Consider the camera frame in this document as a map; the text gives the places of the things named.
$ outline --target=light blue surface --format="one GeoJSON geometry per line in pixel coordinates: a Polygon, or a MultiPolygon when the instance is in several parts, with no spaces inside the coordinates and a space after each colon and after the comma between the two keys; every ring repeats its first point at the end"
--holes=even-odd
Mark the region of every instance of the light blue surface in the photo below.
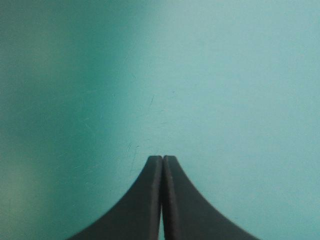
{"type": "Polygon", "coordinates": [[[320,239],[319,1],[0,11],[0,239],[72,235],[149,155],[263,240],[320,239]]]}

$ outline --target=curved black edge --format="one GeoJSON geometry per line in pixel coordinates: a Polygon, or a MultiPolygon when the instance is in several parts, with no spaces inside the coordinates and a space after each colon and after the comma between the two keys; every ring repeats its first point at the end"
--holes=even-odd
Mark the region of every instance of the curved black edge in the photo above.
{"type": "Polygon", "coordinates": [[[163,158],[161,191],[166,240],[257,240],[206,201],[175,156],[163,158]]]}
{"type": "Polygon", "coordinates": [[[162,166],[161,156],[150,156],[119,202],[68,240],[157,240],[162,166]]]}

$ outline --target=teal background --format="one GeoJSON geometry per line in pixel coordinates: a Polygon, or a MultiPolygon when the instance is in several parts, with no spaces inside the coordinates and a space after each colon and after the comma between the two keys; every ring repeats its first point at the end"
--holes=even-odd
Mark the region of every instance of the teal background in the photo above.
{"type": "Polygon", "coordinates": [[[316,0],[1,1],[0,239],[71,236],[149,155],[263,240],[319,239],[319,42],[316,0]]]}

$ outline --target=black rubber piece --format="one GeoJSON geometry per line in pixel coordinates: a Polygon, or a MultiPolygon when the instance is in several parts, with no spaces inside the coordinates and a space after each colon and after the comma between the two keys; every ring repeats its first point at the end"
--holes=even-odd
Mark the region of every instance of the black rubber piece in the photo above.
{"type": "Polygon", "coordinates": [[[128,192],[69,240],[158,240],[162,157],[150,156],[128,192]]]}
{"type": "Polygon", "coordinates": [[[257,240],[205,200],[175,156],[163,159],[161,191],[166,240],[257,240]]]}

